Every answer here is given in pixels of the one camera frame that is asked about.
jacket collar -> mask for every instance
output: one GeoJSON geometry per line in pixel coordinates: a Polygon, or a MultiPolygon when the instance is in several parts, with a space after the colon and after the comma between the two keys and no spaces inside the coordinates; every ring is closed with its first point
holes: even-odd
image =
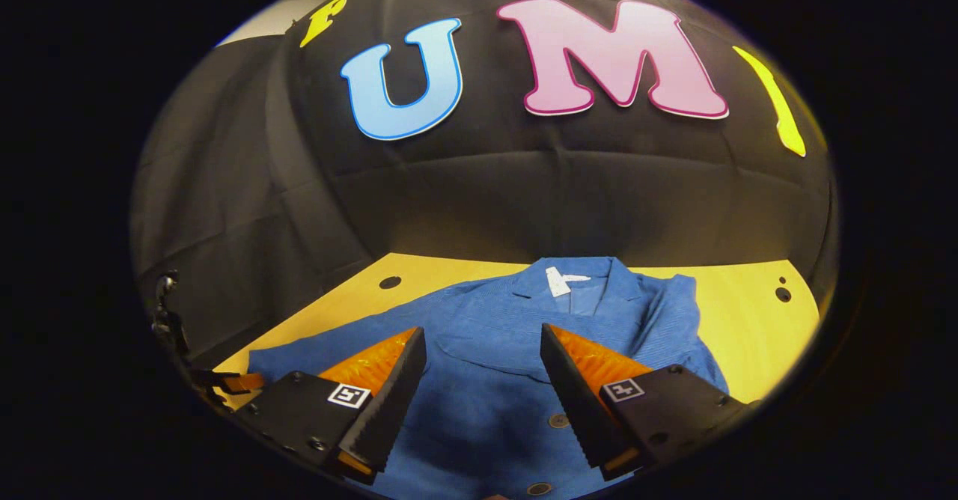
{"type": "Polygon", "coordinates": [[[630,272],[615,257],[544,257],[538,259],[529,268],[514,275],[512,292],[517,296],[534,298],[549,292],[549,281],[545,269],[555,266],[560,274],[588,275],[590,278],[608,278],[605,283],[605,295],[630,299],[642,296],[634,272],[630,272]]]}

jacket button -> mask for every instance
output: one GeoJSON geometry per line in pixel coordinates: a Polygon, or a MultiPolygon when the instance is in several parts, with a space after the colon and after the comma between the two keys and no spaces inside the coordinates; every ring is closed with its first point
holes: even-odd
{"type": "Polygon", "coordinates": [[[542,496],[542,494],[548,493],[550,490],[552,490],[552,486],[548,483],[533,483],[526,492],[529,493],[530,496],[542,496]]]}
{"type": "Polygon", "coordinates": [[[569,418],[565,414],[554,414],[549,418],[549,426],[553,429],[562,429],[569,426],[569,418]]]}

clothing tag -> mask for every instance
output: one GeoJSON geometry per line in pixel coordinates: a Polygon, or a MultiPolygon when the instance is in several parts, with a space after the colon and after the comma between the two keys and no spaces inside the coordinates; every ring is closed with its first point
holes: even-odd
{"type": "Polygon", "coordinates": [[[565,284],[565,281],[562,281],[562,275],[560,275],[555,266],[546,268],[545,276],[549,280],[549,290],[551,290],[553,298],[558,298],[559,296],[572,292],[569,285],[565,284]]]}

black fabric backdrop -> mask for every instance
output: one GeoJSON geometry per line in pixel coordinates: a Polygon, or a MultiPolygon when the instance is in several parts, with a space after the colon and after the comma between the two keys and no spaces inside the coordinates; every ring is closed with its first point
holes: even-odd
{"type": "MultiPolygon", "coordinates": [[[[213,50],[158,118],[134,182],[131,247],[144,303],[156,277],[191,357],[211,367],[387,252],[503,262],[612,255],[630,266],[788,258],[820,303],[835,284],[838,207],[828,151],[807,105],[769,57],[689,0],[661,5],[730,107],[720,121],[651,105],[649,64],[620,108],[578,63],[596,102],[537,117],[522,105],[533,71],[518,0],[348,0],[313,43],[307,20],[285,37],[213,50]],[[390,98],[425,90],[405,33],[457,16],[464,93],[453,114],[396,142],[353,122],[339,68],[378,43],[390,98]],[[772,68],[805,138],[781,146],[769,95],[732,45],[772,68]]],[[[562,0],[613,25],[620,0],[562,0]]]]}
{"type": "MultiPolygon", "coordinates": [[[[347,497],[213,417],[147,330],[129,247],[141,140],[272,0],[21,0],[7,33],[10,497],[347,497]]],[[[845,224],[805,374],[721,451],[622,497],[947,498],[945,0],[702,0],[790,65],[845,224]]]]}

yellow letter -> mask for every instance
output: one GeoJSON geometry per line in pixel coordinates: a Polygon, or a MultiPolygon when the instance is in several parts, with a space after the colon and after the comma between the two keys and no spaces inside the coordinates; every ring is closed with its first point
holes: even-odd
{"type": "Polygon", "coordinates": [[[329,26],[332,25],[331,16],[343,11],[345,7],[346,0],[332,0],[309,16],[309,29],[305,32],[305,37],[302,38],[300,47],[304,47],[305,44],[311,42],[314,37],[319,36],[321,32],[329,28],[329,26]]]}
{"type": "Polygon", "coordinates": [[[745,50],[739,49],[739,47],[736,46],[732,46],[732,49],[735,49],[735,52],[739,53],[739,55],[745,59],[745,62],[751,64],[755,73],[759,75],[759,80],[762,81],[763,86],[766,87],[769,97],[772,98],[772,105],[779,118],[776,127],[778,128],[781,144],[788,150],[805,158],[805,142],[802,141],[802,135],[799,134],[798,126],[795,125],[795,118],[791,115],[791,110],[788,108],[787,102],[784,101],[784,95],[781,94],[781,90],[779,90],[778,85],[775,83],[775,77],[772,76],[769,68],[745,52],[745,50]]]}

